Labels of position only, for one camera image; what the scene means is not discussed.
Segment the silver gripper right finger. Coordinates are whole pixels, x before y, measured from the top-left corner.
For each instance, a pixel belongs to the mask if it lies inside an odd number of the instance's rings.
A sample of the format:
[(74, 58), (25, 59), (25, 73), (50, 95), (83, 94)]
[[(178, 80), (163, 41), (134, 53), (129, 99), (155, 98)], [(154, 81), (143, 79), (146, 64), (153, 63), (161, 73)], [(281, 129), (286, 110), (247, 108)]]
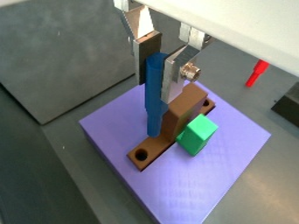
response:
[(185, 45), (175, 50), (163, 63), (162, 100), (170, 104), (183, 92), (186, 81), (197, 81), (202, 70), (195, 66), (202, 50), (213, 41), (213, 36), (187, 24), (181, 26), (179, 39)]

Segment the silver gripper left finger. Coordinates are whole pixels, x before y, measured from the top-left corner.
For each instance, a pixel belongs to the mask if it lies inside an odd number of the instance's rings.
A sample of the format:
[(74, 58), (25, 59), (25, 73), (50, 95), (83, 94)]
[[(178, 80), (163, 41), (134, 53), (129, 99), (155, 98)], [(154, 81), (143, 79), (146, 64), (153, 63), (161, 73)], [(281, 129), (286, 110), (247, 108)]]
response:
[(146, 59), (161, 52), (163, 34), (155, 30), (150, 9), (134, 0), (114, 0), (129, 35), (135, 57), (135, 76), (139, 85), (146, 83)]

